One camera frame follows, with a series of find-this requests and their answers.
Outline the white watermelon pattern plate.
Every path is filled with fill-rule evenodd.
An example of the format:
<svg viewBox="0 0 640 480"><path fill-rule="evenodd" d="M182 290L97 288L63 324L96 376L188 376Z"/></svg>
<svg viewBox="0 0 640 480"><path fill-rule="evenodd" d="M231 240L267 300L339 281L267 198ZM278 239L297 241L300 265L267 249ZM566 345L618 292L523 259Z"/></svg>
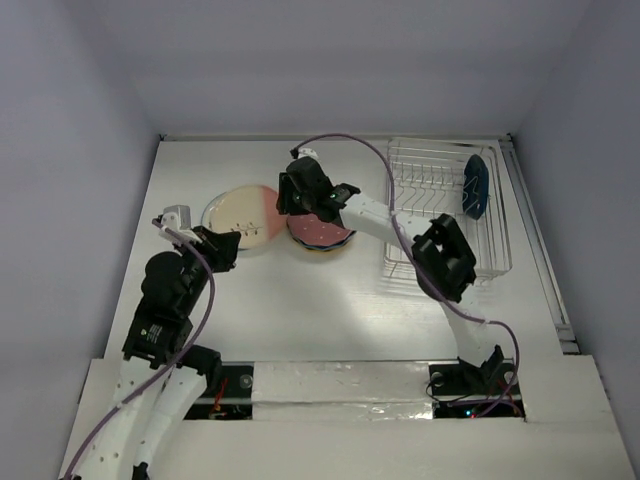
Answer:
<svg viewBox="0 0 640 480"><path fill-rule="evenodd" d="M214 198L205 208L202 224L215 233L241 233L239 250L258 248L264 240L265 217L257 189L237 188Z"/></svg>

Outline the blue dotted plate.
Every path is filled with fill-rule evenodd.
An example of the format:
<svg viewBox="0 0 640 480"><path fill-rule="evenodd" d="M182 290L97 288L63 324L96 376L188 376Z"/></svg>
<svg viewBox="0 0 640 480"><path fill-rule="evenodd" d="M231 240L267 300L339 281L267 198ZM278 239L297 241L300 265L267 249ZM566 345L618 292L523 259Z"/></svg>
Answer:
<svg viewBox="0 0 640 480"><path fill-rule="evenodd" d="M312 252L331 252L331 251L342 249L354 238L355 235L356 235L356 232L352 231L343 240L334 242L327 246L322 246L317 244L306 243L299 236L296 236L293 233L289 233L289 236L292 238L294 242L296 242L303 249L307 251L312 251Z"/></svg>

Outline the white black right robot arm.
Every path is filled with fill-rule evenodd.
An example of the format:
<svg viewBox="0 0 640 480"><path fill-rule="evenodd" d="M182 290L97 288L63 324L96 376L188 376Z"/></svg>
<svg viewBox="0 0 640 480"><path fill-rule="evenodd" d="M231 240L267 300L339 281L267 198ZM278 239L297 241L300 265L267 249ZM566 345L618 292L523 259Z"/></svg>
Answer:
<svg viewBox="0 0 640 480"><path fill-rule="evenodd" d="M436 300L453 332L462 384L482 392L496 381L504 355L487 334L489 322L463 310L476 280L476 257L456 220L397 213L353 185L333 184L309 149L295 150L279 175L277 208L289 216L314 214L327 224L365 233L405 252L421 290Z"/></svg>

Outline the maroon dotted plate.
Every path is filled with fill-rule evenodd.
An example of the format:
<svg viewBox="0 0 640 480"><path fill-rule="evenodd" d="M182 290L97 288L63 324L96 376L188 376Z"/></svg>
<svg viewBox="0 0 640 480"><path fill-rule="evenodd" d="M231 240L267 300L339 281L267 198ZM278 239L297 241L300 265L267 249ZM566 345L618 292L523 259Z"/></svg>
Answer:
<svg viewBox="0 0 640 480"><path fill-rule="evenodd" d="M289 216L287 227L290 233L299 236L304 242L322 246L343 240L353 231L323 222L315 214Z"/></svg>

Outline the pink plate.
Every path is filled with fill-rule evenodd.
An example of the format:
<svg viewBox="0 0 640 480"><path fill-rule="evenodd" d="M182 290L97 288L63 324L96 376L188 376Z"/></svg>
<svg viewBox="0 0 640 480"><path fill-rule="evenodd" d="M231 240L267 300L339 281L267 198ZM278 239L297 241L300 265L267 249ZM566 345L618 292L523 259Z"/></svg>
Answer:
<svg viewBox="0 0 640 480"><path fill-rule="evenodd" d="M283 232L286 217L276 207L278 193L248 184L228 190L205 208L201 223L214 233L239 232L239 250L261 248Z"/></svg>

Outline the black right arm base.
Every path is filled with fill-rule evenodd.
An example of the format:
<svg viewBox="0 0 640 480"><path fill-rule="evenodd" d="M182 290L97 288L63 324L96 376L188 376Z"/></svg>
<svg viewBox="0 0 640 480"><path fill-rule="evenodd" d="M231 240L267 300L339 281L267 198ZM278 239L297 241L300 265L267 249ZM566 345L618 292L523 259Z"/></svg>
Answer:
<svg viewBox="0 0 640 480"><path fill-rule="evenodd" d="M483 377L475 368L459 363L429 365L430 393L438 399L496 399L511 380L513 365L503 363Z"/></svg>

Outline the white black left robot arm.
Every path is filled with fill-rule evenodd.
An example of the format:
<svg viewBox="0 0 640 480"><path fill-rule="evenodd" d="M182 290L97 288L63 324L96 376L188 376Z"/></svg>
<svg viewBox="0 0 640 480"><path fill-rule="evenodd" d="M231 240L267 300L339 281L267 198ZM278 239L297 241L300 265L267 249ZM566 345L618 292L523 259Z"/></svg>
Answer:
<svg viewBox="0 0 640 480"><path fill-rule="evenodd" d="M161 233L174 248L145 266L109 410L83 440L66 479L150 479L194 402L221 383L221 355L196 344L190 315L214 274L235 266L241 235L197 226Z"/></svg>

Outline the dark blue heart plate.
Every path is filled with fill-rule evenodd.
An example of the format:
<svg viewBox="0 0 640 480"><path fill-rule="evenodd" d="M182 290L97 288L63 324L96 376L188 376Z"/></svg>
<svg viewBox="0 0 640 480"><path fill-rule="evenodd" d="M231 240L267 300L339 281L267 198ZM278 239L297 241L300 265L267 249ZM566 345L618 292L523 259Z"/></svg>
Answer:
<svg viewBox="0 0 640 480"><path fill-rule="evenodd" d="M485 214L489 187L489 169L482 157L474 154L464 168L462 208L468 217L479 220Z"/></svg>

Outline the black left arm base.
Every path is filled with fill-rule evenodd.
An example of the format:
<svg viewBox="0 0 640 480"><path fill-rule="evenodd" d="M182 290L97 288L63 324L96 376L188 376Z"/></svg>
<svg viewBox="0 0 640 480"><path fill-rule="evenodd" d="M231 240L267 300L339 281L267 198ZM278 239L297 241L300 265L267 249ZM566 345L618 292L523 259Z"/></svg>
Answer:
<svg viewBox="0 0 640 480"><path fill-rule="evenodd" d="M198 398L185 420L251 420L253 384L253 363L224 363L217 389Z"/></svg>

